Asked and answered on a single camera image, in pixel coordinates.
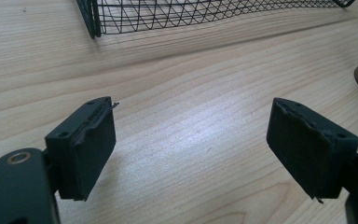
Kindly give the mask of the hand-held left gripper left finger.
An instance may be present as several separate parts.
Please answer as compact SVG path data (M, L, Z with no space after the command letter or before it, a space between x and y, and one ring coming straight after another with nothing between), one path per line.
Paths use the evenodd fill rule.
M88 199L116 144L115 106L109 96L86 102L45 137L61 198Z

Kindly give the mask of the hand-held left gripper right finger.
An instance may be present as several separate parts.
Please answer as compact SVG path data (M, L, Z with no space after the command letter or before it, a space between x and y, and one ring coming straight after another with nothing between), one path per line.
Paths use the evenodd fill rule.
M272 102L267 143L300 187L316 199L336 199L344 164L354 158L358 136L301 103Z

